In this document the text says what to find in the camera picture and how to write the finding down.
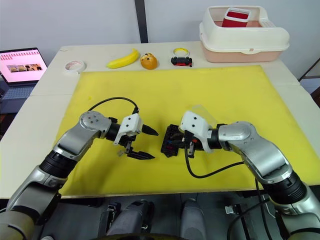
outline small toy car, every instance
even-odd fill
[[[172,57],[171,63],[177,66],[190,66],[192,67],[192,58],[191,57]]]

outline banana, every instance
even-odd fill
[[[108,64],[106,66],[110,69],[121,68],[121,67],[124,67],[124,66],[127,66],[129,64],[134,63],[139,58],[139,56],[140,56],[140,54],[139,54],[138,50],[133,48],[132,53],[130,53],[129,55],[124,56],[122,58],[118,58],[116,60],[108,62]]]

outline white wall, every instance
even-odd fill
[[[299,78],[320,57],[319,0],[145,0],[150,43],[199,40],[208,6],[260,5],[290,33],[281,59]],[[0,0],[0,49],[139,43],[134,0]]]
[[[280,58],[297,77],[320,58],[319,0],[145,0],[150,43],[199,40],[199,24],[209,6],[253,5],[290,34]]]
[[[0,0],[0,49],[140,43],[134,0]]]

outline yellow foam board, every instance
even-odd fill
[[[150,153],[155,159],[118,156],[124,149],[122,146],[96,139],[62,188],[65,196],[254,189],[254,177],[245,165],[196,179],[188,173],[182,149],[177,157],[170,158],[160,152],[167,126],[179,125],[185,111],[198,104],[219,123],[251,122],[261,136],[281,149],[303,181],[310,185],[320,183],[319,158],[258,65],[84,72],[56,140],[72,128],[87,109],[110,97],[127,97],[138,104],[144,123],[159,136],[139,134],[132,146],[135,151]],[[124,100],[113,100],[95,110],[106,117],[117,118],[120,123],[132,113],[133,106]],[[202,175],[240,160],[239,155],[224,150],[212,154],[196,151],[190,164],[196,174]]]

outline white tape roll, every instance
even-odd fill
[[[86,69],[86,63],[82,60],[74,60],[71,62],[68,62],[64,69],[69,73],[77,73],[80,74]]]

